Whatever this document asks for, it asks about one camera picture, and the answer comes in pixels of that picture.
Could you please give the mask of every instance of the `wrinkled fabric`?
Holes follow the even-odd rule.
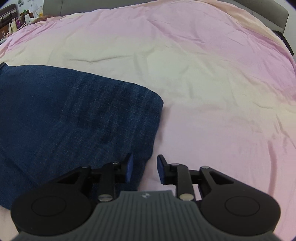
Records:
[[[158,154],[190,169],[211,166],[272,195],[281,207],[275,234],[295,237],[296,65],[248,12],[181,0],[54,17],[10,36],[0,61],[71,68],[155,91],[164,107],[138,189],[174,189],[160,183]],[[3,223],[0,238],[12,237],[15,228],[1,233]]]
[[[0,205],[79,166],[134,154],[137,190],[163,101],[145,87],[71,69],[0,66]]]

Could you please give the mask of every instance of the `blue denim cloth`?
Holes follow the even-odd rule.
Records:
[[[78,166],[134,154],[136,190],[163,101],[149,89],[72,69],[0,65],[0,205]]]

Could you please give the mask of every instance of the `metal screw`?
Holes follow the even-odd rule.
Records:
[[[100,202],[109,202],[113,200],[113,197],[110,194],[101,194],[98,196]]]
[[[191,201],[194,199],[194,196],[190,193],[183,193],[179,196],[182,201]]]

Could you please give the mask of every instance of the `gray headboard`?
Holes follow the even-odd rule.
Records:
[[[151,0],[44,0],[43,15],[65,16],[96,9],[112,9],[141,4]]]
[[[43,14],[65,16],[96,9],[112,9],[149,2],[151,0],[44,0]],[[247,10],[271,30],[284,32],[288,11],[273,0],[221,0]]]

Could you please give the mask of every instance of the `pink duvet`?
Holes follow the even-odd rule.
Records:
[[[55,17],[13,34],[0,61],[72,68],[155,91],[164,108],[139,189],[173,189],[160,184],[158,154],[191,169],[208,165],[272,195],[281,207],[275,234],[296,235],[295,62],[246,11],[182,0]],[[2,219],[0,238],[14,234]]]

